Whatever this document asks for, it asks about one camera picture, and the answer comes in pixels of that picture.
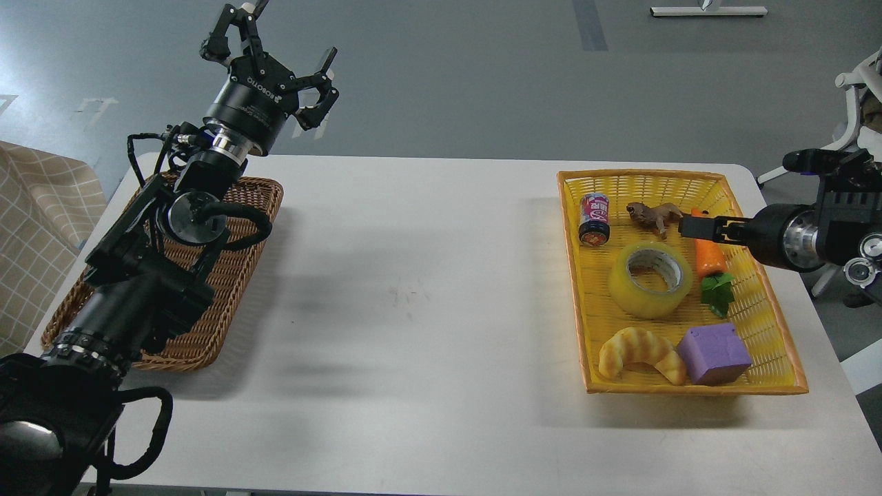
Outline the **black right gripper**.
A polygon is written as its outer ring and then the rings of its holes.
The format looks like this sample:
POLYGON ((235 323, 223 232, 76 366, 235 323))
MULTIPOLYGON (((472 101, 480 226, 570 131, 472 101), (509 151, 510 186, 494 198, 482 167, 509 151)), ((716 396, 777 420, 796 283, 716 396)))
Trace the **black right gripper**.
POLYGON ((750 254, 769 267, 814 271, 824 265, 816 248, 815 211, 806 205, 772 204, 753 218, 684 216, 678 232, 683 238, 726 245, 747 245, 748 238, 750 254))

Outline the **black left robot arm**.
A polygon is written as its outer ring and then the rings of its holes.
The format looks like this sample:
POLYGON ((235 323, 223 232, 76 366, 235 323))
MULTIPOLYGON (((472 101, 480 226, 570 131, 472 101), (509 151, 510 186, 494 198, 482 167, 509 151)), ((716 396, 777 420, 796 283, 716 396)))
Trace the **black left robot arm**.
POLYGON ((163 451, 173 398, 160 386, 122 390, 143 352, 163 351, 214 301, 209 285, 225 251, 268 238, 270 216, 227 202, 248 158, 268 155, 287 119, 305 131, 324 121, 339 97, 328 73, 296 76, 264 50, 256 22, 265 1, 226 4, 201 45, 202 59, 227 68, 200 127, 180 123, 160 139, 154 175, 86 258, 92 295, 47 351, 2 359, 3 495, 70 495, 89 468, 95 493, 111 480, 144 473, 163 451))

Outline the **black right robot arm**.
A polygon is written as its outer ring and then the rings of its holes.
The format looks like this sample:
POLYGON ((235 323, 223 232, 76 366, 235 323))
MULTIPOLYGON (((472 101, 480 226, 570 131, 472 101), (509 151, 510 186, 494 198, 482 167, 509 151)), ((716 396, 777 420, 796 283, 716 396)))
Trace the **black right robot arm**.
POLYGON ((752 218, 686 216, 679 232, 746 246, 760 264, 807 273, 832 265, 858 289, 847 307, 880 304, 880 166, 869 151, 804 149, 786 154, 787 172, 816 176, 811 205, 772 204, 752 218))

